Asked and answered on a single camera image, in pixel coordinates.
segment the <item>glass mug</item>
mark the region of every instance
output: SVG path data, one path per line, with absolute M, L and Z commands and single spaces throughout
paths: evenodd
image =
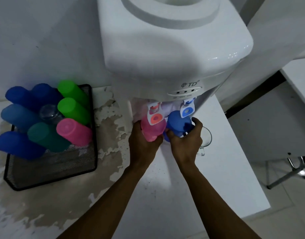
M 204 148 L 209 146 L 212 142 L 212 134 L 210 130 L 206 127 L 203 127 L 201 130 L 201 138 L 202 138 L 202 145 L 199 148 L 197 155 L 205 156 Z

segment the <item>dispenser logo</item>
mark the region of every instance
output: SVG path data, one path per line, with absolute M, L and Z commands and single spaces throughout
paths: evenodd
M 199 81 L 200 81 L 200 80 L 198 80 L 197 82 L 183 83 L 183 84 L 181 85 L 181 87 L 184 88 L 184 87 L 186 87 L 187 85 L 189 85 L 188 87 L 193 87 L 193 86 L 197 85 Z

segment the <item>white countertop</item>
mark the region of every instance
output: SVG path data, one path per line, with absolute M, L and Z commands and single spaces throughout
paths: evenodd
M 289 62 L 281 72 L 305 103 L 305 59 Z
M 0 238 L 55 238 L 97 201 L 129 164 L 128 134 L 110 87 L 93 89 L 98 127 L 96 171 L 15 192 L 5 181 L 0 152 Z M 0 103 L 0 111 L 9 103 Z M 211 145 L 196 164 L 228 205 L 246 217 L 270 207 L 215 96 L 195 117 L 210 129 Z M 0 133 L 10 129 L 0 119 Z M 162 144 L 139 181 L 113 238 L 186 238 L 204 231 L 170 146 Z

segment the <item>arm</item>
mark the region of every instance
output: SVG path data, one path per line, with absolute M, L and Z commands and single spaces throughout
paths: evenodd
M 183 174 L 203 225 L 210 238 L 254 238 L 260 237 L 240 219 L 199 172 L 194 164 L 202 144 L 202 123 L 193 118 L 195 128 L 187 136 L 179 138 L 168 131 L 171 150 Z
M 140 122 L 134 124 L 129 137 L 130 166 L 113 186 L 58 239 L 112 238 L 128 201 L 140 178 L 155 158 L 163 138 L 154 142 L 144 138 Z

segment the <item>metal chair leg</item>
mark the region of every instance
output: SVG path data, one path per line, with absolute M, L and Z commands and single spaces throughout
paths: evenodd
M 292 167 L 292 171 L 289 172 L 288 174 L 284 175 L 282 178 L 278 179 L 277 181 L 273 182 L 272 184 L 270 185 L 267 185 L 266 187 L 270 190 L 272 188 L 274 188 L 276 185 L 279 185 L 280 183 L 288 180 L 290 177 L 293 177 L 295 176 L 297 173 L 299 173 L 300 171 L 302 171 L 302 169 L 304 169 L 304 159 L 303 157 L 300 157 L 300 165 L 298 168 L 295 168 L 291 159 L 290 158 L 287 158 L 287 160 L 289 161 L 291 167 Z

